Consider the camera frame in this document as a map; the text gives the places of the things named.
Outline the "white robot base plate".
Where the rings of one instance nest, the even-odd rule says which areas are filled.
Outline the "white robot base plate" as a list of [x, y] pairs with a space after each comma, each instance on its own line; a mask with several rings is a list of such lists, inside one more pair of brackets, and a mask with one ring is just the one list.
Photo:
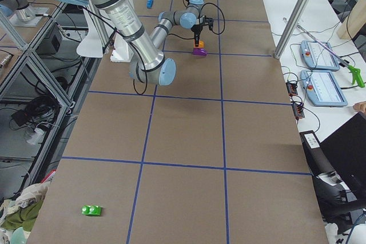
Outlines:
[[128, 43], [124, 41], [124, 39], [119, 35], [116, 34], [115, 41], [114, 41], [114, 50], [111, 55], [112, 62], [130, 62], [133, 56], [133, 51], [129, 47]]

